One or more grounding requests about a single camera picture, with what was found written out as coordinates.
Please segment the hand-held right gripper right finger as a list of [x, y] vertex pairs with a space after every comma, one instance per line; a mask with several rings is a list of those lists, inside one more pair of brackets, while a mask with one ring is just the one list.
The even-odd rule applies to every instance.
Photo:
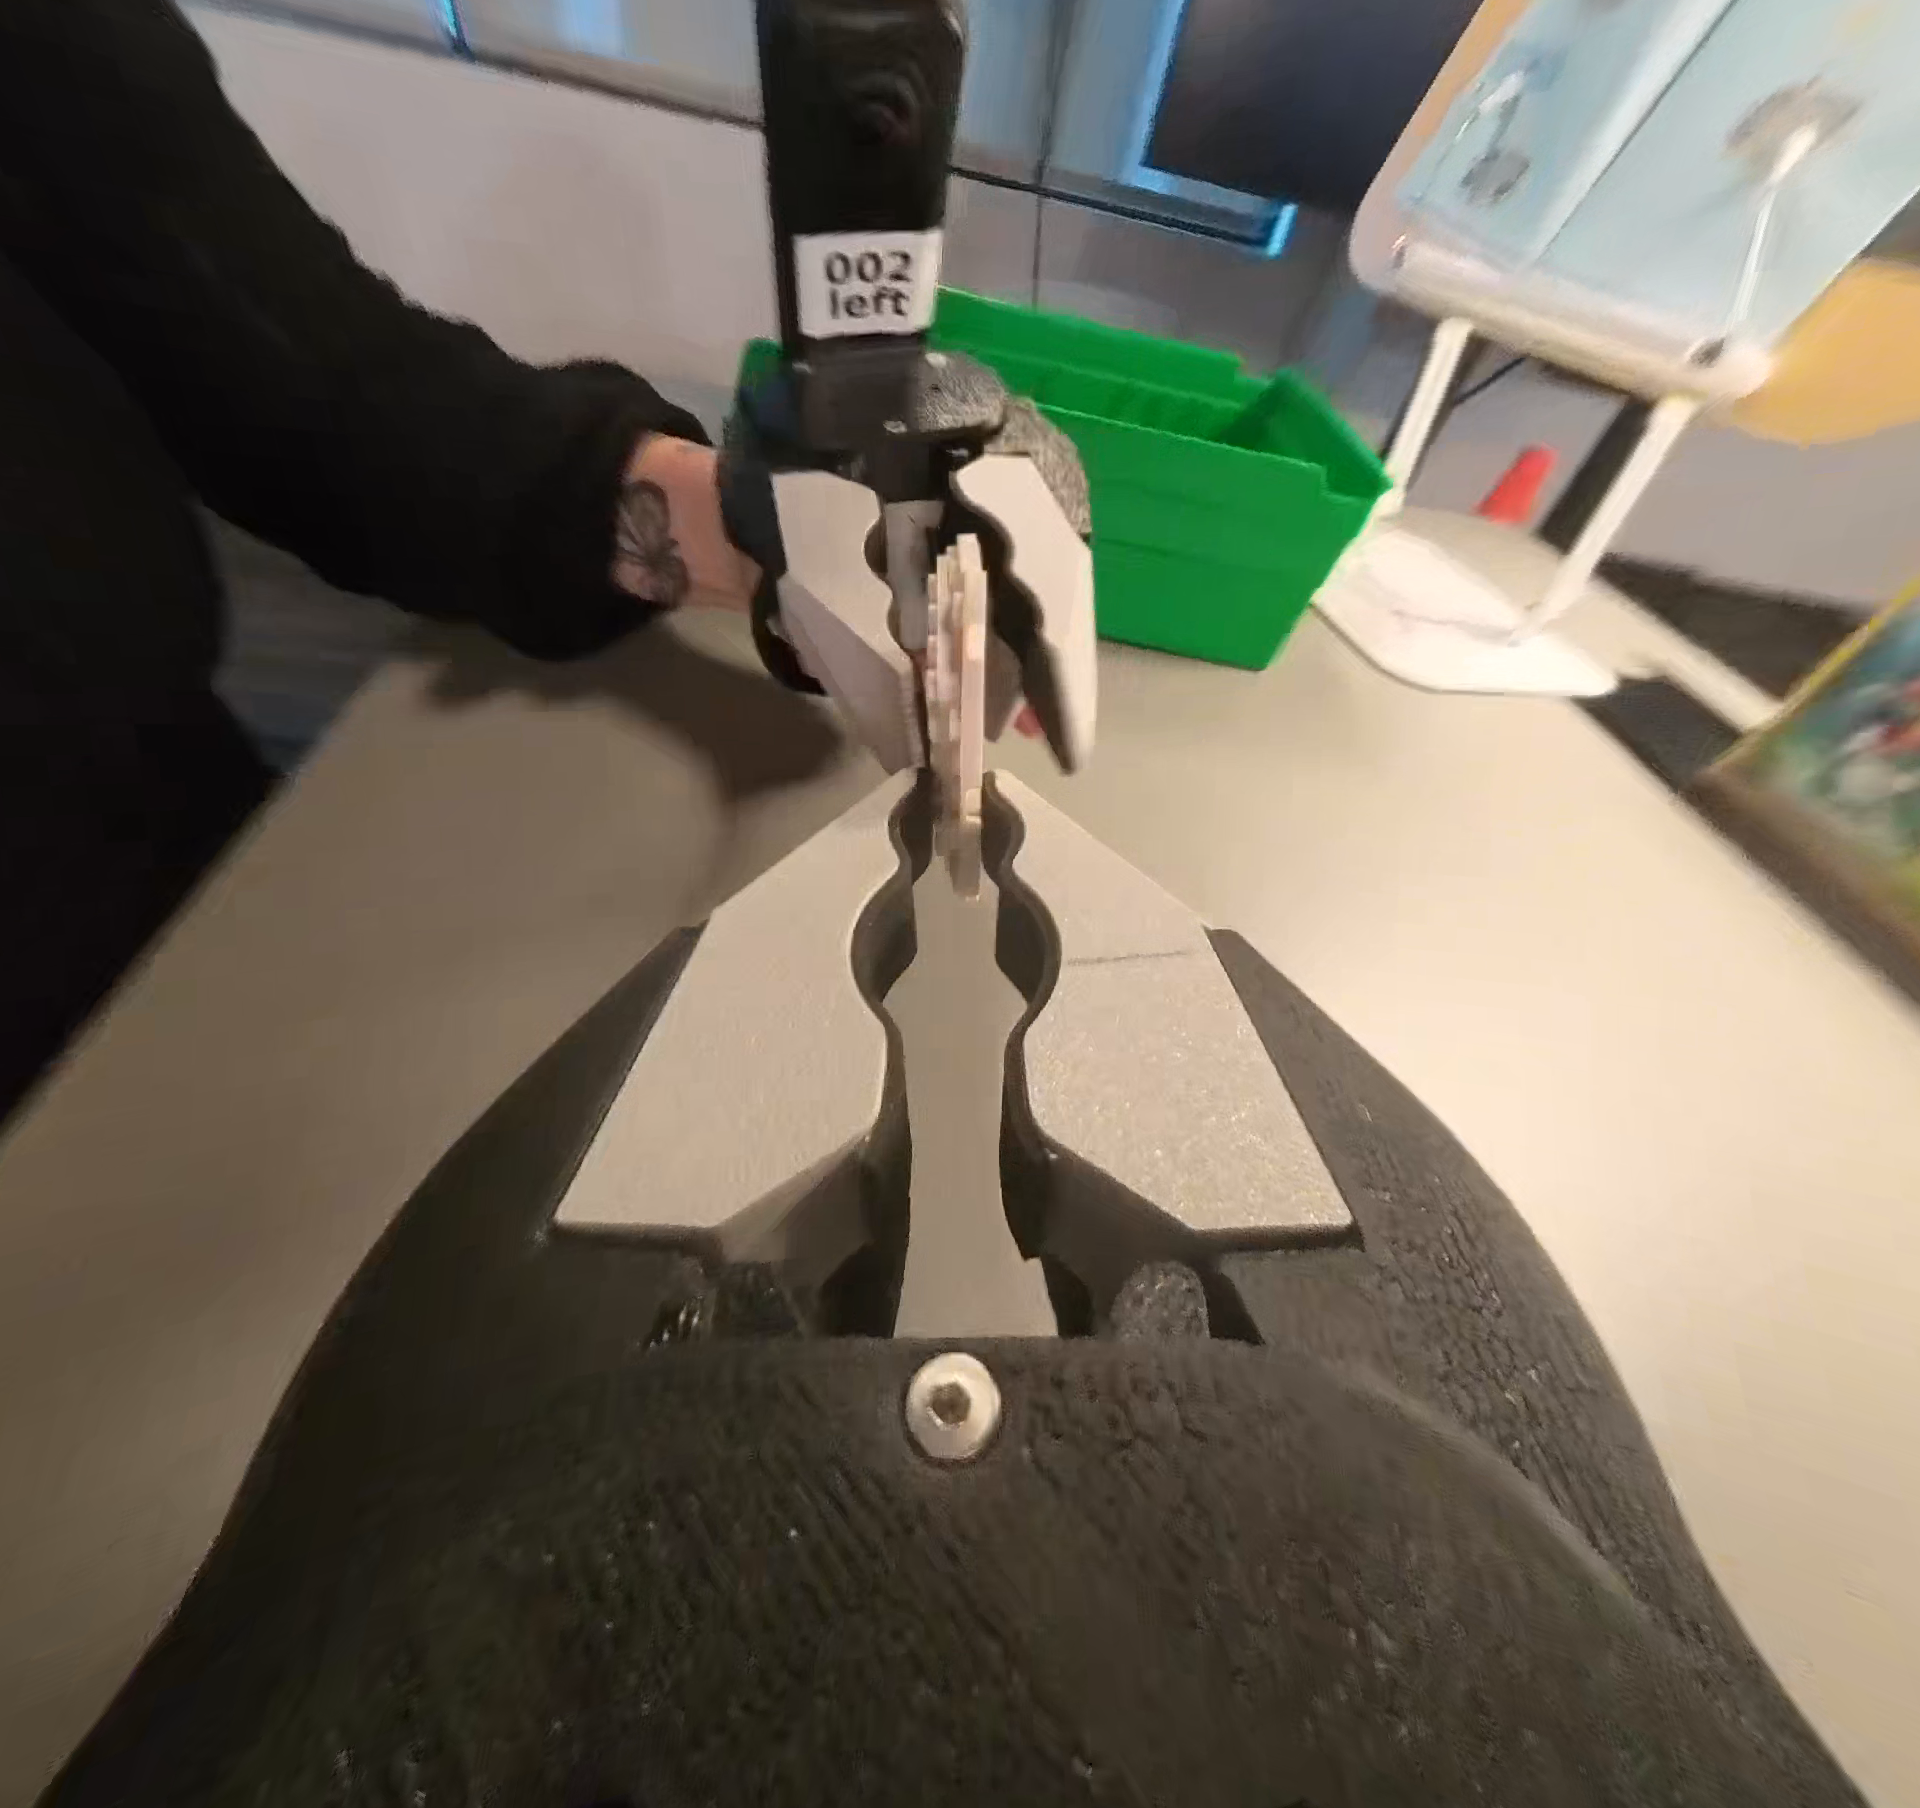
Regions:
[[1154, 1263], [1342, 1241], [1353, 1217], [1202, 917], [1020, 778], [982, 790], [1020, 1250]]

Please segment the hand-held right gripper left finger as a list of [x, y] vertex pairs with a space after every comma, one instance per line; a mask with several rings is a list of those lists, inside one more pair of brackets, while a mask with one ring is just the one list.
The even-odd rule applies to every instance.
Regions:
[[699, 927], [554, 1227], [723, 1267], [839, 1268], [883, 1239], [901, 1141], [888, 998], [918, 951], [900, 773]]

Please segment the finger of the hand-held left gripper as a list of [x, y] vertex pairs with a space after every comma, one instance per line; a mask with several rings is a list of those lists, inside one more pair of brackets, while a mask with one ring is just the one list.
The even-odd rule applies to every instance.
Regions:
[[922, 770], [920, 676], [900, 645], [893, 589], [874, 557], [886, 540], [881, 500], [835, 474], [774, 474], [771, 500], [784, 557], [775, 580], [784, 640], [883, 773]]
[[985, 573], [984, 734], [1023, 707], [1063, 775], [1093, 753], [1097, 632], [1091, 543], [1022, 454], [987, 454], [947, 486]]

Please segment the white toy brick plate assembly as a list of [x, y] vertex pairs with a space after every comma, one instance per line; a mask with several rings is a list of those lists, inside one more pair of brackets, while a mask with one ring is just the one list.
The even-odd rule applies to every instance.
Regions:
[[980, 539], [961, 531], [929, 562], [922, 648], [929, 844], [961, 900], [984, 882], [990, 608]]

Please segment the green plastic bin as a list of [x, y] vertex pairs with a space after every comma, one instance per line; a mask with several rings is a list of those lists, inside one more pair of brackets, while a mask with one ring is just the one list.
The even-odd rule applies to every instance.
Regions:
[[949, 286], [933, 315], [938, 345], [1076, 446], [1107, 645], [1267, 668], [1388, 492], [1378, 453], [1293, 373]]

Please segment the yellow toy set box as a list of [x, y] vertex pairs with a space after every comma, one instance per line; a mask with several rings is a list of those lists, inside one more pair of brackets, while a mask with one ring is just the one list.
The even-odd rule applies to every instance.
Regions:
[[1838, 645], [1691, 795], [1805, 903], [1916, 953], [1917, 586]]

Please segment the person's left hand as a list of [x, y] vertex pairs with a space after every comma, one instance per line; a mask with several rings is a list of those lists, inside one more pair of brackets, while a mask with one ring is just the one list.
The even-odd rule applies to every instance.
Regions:
[[727, 531], [721, 457], [674, 434], [644, 434], [627, 458], [611, 524], [611, 586], [660, 611], [745, 616], [759, 573]]

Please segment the dark monitor screen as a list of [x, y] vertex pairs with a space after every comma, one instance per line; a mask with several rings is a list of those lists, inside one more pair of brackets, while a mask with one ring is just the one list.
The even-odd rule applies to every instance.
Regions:
[[1346, 229], [1483, 0], [1162, 0], [1129, 181], [1270, 256]]

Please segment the open light blue instruction booklet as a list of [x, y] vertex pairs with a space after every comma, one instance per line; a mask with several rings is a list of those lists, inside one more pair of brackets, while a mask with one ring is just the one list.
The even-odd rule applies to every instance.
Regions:
[[1385, 279], [1732, 377], [1916, 186], [1917, 0], [1529, 0], [1405, 173]]

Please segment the wooden book stand white frame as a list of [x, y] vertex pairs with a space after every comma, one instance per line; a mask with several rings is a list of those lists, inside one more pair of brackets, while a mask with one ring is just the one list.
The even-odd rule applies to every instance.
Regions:
[[[1706, 414], [1782, 445], [1861, 441], [1916, 421], [1916, 245], [1885, 248], [1916, 196], [1847, 262], [1765, 352], [1732, 377], [1684, 373], [1660, 380], [1640, 352], [1606, 354], [1575, 334], [1535, 333], [1475, 312], [1438, 310], [1388, 285], [1401, 232], [1396, 195], [1451, 103], [1531, 0], [1481, 0], [1451, 55], [1368, 186], [1351, 224], [1355, 283], [1385, 302], [1433, 318], [1403, 413], [1390, 433], [1390, 480], [1312, 608], [1371, 667], [1423, 693], [1592, 698], [1616, 688], [1611, 668], [1558, 635], [1632, 508], [1681, 434]], [[1487, 343], [1620, 397], [1599, 443], [1562, 492], [1569, 547], [1543, 592], [1524, 608], [1418, 532], [1396, 524], [1412, 480], [1463, 386], [1470, 346]]]

